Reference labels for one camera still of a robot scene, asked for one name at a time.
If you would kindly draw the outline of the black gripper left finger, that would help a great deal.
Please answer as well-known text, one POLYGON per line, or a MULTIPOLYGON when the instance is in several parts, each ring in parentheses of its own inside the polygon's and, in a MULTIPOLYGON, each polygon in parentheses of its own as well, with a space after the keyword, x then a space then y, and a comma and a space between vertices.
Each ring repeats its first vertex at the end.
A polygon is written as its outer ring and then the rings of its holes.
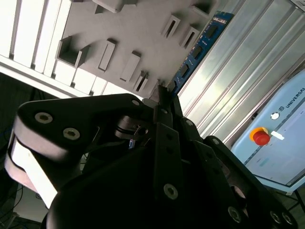
POLYGON ((5 169, 19 184, 38 193, 50 209, 58 192, 102 163, 96 155, 100 129, 110 126, 106 146, 133 149, 148 134, 145 120, 173 119, 167 89, 149 107, 132 94, 31 101, 16 113, 5 169))

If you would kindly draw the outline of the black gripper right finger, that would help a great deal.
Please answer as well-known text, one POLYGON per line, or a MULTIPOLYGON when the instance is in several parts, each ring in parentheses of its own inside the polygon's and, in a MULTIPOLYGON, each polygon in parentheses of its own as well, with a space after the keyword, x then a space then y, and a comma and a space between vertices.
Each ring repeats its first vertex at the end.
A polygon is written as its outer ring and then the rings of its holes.
POLYGON ((199 195, 199 222, 208 229, 296 229, 298 224, 269 190, 217 138, 201 138, 170 96, 173 126, 179 131, 187 161, 189 191, 199 195))

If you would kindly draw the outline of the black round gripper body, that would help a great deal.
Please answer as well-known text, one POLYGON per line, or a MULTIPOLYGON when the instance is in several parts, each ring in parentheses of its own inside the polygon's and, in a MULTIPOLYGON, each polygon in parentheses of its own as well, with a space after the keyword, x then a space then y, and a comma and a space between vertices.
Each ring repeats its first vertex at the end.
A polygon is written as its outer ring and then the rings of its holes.
POLYGON ((68 182, 56 195, 46 229, 206 229, 195 227, 202 210, 189 191, 187 161, 173 119, 145 120, 148 134, 135 148, 106 146, 110 126, 100 129, 96 155, 102 163, 68 182))

